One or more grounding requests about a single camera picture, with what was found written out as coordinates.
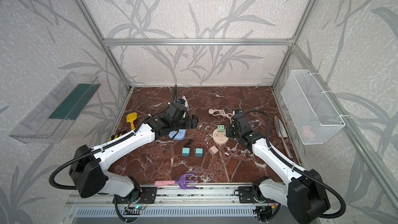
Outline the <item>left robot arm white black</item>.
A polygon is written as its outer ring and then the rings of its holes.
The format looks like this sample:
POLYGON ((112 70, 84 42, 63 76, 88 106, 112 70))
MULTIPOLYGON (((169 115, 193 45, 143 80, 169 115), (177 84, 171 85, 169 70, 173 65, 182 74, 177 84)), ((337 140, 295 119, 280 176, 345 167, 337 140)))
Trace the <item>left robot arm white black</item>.
POLYGON ((81 146, 72 160, 52 172, 49 184, 57 189, 77 190, 82 198, 96 194, 127 197, 140 189, 139 184, 131 177, 111 173, 109 168, 130 152, 172 131, 196 129, 197 125, 197 116, 189 115, 188 101, 178 100, 175 86, 164 110, 149 115, 134 130, 114 140, 92 148, 81 146))

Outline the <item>light green plug cube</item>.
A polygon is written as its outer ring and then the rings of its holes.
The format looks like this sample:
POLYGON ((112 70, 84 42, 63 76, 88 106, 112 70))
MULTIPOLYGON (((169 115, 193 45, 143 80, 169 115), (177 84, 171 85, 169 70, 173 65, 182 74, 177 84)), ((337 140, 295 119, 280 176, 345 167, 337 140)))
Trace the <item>light green plug cube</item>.
POLYGON ((217 126, 217 131, 218 132, 224 132, 225 131, 225 126, 224 125, 218 125, 217 126))

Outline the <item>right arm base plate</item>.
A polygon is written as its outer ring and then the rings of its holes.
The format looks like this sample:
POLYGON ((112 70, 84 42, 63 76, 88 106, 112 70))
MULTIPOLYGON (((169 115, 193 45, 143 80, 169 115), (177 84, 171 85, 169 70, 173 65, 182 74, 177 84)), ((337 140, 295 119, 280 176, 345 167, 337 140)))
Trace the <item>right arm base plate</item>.
POLYGON ((240 186, 235 191, 240 203, 264 203, 266 199, 263 197, 257 186, 240 186))

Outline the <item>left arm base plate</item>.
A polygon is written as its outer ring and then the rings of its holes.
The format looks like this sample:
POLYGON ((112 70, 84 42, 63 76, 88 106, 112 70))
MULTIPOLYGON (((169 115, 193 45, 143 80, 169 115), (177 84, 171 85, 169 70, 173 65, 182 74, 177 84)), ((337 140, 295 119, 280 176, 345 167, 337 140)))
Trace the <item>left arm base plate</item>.
POLYGON ((127 197, 127 203, 154 204, 157 195, 157 187, 141 187, 134 189, 127 197))

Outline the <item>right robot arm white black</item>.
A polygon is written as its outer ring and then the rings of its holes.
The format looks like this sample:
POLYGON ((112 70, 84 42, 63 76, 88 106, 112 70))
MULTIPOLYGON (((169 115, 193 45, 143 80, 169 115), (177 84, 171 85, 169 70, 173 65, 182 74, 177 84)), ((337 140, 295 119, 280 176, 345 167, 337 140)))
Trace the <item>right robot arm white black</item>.
POLYGON ((343 197, 325 184, 317 171, 308 171, 299 166, 271 144, 270 118, 265 134, 254 131, 247 118, 250 113, 235 110, 226 128, 226 136, 236 139, 245 149, 263 160, 282 180, 278 183, 262 177, 253 182, 251 195, 254 200, 258 203, 273 200, 285 206, 300 224, 309 224, 317 218, 335 219, 343 216, 346 213, 343 197))

